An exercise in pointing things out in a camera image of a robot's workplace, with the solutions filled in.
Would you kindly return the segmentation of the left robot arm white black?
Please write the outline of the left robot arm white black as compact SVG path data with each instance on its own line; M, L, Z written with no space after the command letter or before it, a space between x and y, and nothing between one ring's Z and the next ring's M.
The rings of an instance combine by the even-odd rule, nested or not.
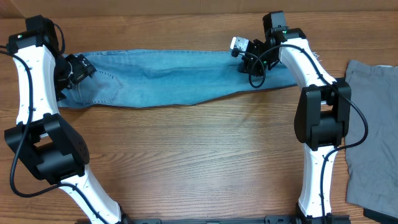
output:
M19 81L19 114L16 126L5 130L7 145L15 156L10 172L12 191L31 198L61 189L83 210L90 223L132 223L121 206L102 188L92 173L90 155L82 136L60 115L58 102L64 89L92 76L95 67L82 55L63 56L60 27L41 15L25 21L27 30L11 35L1 53L13 58ZM22 193L15 185L21 161L49 187Z

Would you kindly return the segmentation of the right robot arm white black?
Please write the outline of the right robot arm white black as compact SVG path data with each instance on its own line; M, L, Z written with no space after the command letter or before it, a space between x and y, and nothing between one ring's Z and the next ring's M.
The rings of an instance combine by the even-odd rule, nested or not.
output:
M351 88L322 68L310 50L306 35L287 26L282 11L262 18L265 42L234 37L231 55L242 56L242 73L266 77L282 63L295 78L301 94L294 118L295 135L304 148L304 175L297 214L291 223L350 223L334 215L330 187L336 149L348 133Z

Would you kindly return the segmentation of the light blue denim jeans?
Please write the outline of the light blue denim jeans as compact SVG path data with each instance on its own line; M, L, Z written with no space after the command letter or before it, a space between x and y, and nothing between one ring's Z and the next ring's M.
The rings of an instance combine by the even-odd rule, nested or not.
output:
M85 52L96 72L64 89L58 105L146 108L195 105L242 91L287 88L296 84L278 64L265 78L239 72L243 61L229 52L192 50L119 50Z

